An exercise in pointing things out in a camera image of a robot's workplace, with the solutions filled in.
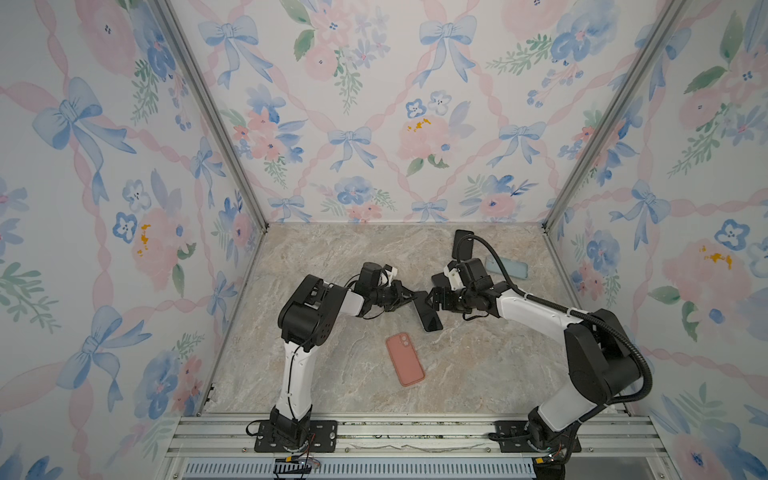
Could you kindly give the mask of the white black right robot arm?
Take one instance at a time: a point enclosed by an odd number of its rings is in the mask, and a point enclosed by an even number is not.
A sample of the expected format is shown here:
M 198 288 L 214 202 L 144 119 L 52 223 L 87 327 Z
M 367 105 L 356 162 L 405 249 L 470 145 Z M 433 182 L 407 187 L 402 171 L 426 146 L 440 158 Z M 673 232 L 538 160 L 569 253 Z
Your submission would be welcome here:
M 416 305 L 427 319 L 449 311 L 467 321 L 484 316 L 517 321 L 563 345 L 568 380 L 528 414 L 523 434 L 497 434 L 499 443 L 525 441 L 540 452 L 569 451 L 583 423 L 613 404 L 641 400 L 652 389 L 645 357 L 608 310 L 568 308 L 506 282 L 486 289 L 436 286 Z

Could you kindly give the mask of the pink phone case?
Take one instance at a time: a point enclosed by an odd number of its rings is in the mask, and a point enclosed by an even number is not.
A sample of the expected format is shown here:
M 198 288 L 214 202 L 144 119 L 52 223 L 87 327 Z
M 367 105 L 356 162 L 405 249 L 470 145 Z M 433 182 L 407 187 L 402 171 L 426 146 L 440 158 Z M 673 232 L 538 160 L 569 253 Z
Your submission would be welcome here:
M 398 333 L 385 342 L 390 360 L 403 387 L 409 387 L 425 378 L 425 371 L 407 333 Z

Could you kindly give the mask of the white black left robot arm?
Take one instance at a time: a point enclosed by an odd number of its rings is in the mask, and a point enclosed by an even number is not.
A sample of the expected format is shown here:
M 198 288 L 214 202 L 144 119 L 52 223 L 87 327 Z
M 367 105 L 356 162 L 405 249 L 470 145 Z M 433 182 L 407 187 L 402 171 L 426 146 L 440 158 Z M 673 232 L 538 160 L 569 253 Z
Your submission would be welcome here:
M 269 415 L 264 437 L 288 451 L 310 443 L 313 409 L 311 386 L 317 348 L 330 337 L 341 315 L 368 320 L 371 308 L 384 313 L 421 304 L 428 293 L 414 291 L 376 270 L 360 273 L 342 286 L 308 275 L 291 294 L 278 315 L 285 361 L 278 400 Z

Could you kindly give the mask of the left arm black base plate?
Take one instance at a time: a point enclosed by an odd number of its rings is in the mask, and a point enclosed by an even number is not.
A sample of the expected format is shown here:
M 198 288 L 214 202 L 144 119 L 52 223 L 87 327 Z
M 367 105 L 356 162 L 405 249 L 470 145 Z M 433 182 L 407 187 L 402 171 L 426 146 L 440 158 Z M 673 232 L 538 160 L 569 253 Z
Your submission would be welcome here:
M 291 422 L 287 430 L 280 430 L 269 421 L 260 422 L 257 431 L 251 426 L 246 433 L 254 438 L 256 453 L 333 453 L 338 440 L 338 422 L 335 420 L 310 420 L 304 428 Z

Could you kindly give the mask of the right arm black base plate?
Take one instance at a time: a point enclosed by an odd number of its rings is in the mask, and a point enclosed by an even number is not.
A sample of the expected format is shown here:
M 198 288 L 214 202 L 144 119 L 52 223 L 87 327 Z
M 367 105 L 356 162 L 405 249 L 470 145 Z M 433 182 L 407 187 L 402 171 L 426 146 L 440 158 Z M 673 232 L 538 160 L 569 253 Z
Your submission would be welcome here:
M 569 428 L 553 433 L 546 426 L 530 425 L 527 420 L 495 421 L 487 434 L 502 453 L 565 454 L 582 451 L 579 439 Z

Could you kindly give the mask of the silver edged phone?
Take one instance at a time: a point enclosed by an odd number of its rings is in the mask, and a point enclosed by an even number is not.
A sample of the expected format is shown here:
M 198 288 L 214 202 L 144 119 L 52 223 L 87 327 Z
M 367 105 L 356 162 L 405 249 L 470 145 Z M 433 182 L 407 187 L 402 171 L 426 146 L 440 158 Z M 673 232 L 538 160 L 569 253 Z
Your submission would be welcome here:
M 443 329 L 443 324 L 438 314 L 439 305 L 434 302 L 431 293 L 426 291 L 415 292 L 412 303 L 425 332 L 431 333 Z

